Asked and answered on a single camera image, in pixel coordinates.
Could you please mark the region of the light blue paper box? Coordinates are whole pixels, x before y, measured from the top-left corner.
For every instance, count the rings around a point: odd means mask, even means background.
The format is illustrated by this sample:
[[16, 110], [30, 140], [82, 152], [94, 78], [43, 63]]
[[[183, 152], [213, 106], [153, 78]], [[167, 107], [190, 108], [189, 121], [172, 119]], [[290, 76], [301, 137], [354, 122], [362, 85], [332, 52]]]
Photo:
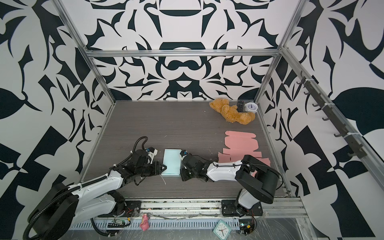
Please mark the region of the light blue paper box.
[[180, 149], [165, 149], [163, 165], [167, 169], [161, 173], [163, 177], [179, 177], [181, 169], [181, 153]]

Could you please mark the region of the pink paper box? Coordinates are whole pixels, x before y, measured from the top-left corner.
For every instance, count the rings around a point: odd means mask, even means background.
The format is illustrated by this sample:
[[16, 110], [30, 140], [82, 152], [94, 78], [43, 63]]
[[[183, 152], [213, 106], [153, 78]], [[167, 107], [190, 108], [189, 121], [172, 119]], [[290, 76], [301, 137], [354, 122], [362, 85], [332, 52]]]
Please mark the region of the pink paper box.
[[258, 151], [259, 143], [256, 134], [226, 131], [225, 132], [225, 148], [218, 153], [219, 163], [228, 164], [235, 163], [244, 158], [245, 155], [253, 156], [267, 166], [271, 166], [269, 158], [263, 158], [262, 152]]

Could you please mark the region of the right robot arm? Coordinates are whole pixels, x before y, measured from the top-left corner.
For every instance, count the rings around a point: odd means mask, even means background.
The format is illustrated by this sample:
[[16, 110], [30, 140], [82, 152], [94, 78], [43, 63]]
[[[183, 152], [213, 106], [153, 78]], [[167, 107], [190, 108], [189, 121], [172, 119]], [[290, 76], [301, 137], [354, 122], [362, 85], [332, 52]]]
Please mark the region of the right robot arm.
[[274, 202], [281, 175], [251, 155], [245, 155], [234, 163], [219, 163], [182, 150], [180, 158], [180, 175], [184, 182], [193, 178], [204, 182], [238, 182], [243, 188], [233, 206], [239, 215], [245, 215], [258, 203]]

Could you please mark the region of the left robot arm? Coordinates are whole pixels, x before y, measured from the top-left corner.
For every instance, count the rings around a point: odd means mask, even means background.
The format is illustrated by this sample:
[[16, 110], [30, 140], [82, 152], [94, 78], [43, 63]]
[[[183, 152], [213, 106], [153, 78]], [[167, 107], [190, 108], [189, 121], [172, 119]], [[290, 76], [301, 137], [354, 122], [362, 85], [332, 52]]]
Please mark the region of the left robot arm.
[[154, 161], [157, 150], [137, 150], [93, 180], [55, 185], [28, 218], [24, 240], [58, 240], [74, 225], [101, 215], [122, 216], [126, 200], [117, 191], [137, 177], [161, 175], [167, 167]]

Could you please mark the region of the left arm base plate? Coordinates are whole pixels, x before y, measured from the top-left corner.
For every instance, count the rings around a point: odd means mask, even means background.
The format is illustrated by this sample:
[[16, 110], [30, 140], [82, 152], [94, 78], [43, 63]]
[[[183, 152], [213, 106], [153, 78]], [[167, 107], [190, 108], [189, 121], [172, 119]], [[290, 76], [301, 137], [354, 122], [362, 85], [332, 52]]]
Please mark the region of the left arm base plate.
[[99, 215], [98, 218], [137, 217], [141, 211], [141, 201], [125, 201], [115, 206], [111, 213]]

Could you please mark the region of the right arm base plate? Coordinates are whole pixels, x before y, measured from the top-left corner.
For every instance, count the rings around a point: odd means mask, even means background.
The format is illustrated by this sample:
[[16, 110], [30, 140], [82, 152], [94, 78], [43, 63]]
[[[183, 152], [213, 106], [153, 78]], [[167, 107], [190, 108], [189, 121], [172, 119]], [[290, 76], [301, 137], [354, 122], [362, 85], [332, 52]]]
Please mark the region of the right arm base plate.
[[251, 209], [246, 209], [245, 207], [241, 206], [236, 200], [222, 200], [221, 213], [225, 217], [259, 217], [262, 216], [264, 212], [261, 202], [258, 202], [253, 205]]

